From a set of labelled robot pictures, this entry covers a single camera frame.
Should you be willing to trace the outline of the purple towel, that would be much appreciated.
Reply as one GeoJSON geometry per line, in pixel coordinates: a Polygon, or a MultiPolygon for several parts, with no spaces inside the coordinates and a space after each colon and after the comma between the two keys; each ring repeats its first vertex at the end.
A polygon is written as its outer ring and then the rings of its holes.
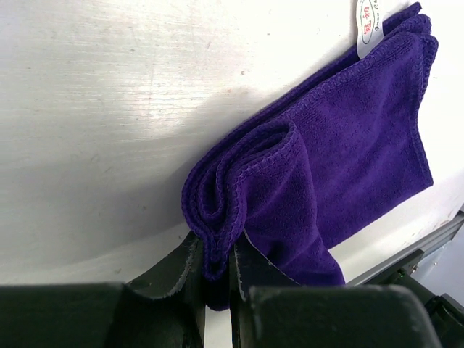
{"type": "Polygon", "coordinates": [[[204,299],[229,307],[229,255],[241,234],[283,274],[342,286],[333,247],[432,186],[418,130],[438,41],[414,3],[386,19],[366,57],[338,59],[240,124],[182,190],[204,247],[204,299]]]}

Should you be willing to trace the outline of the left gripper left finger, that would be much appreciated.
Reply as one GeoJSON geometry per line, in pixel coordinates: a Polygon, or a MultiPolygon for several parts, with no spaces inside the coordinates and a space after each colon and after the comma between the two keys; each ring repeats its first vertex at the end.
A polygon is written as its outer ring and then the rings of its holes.
{"type": "Polygon", "coordinates": [[[202,243],[128,283],[1,287],[2,347],[203,347],[202,243]]]}

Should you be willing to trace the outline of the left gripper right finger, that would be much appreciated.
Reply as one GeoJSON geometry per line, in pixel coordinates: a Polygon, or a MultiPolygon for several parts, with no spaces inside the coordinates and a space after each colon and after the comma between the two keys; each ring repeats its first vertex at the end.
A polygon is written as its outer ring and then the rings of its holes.
{"type": "Polygon", "coordinates": [[[401,286],[300,286],[242,235],[229,258],[234,347],[440,347],[401,286]]]}

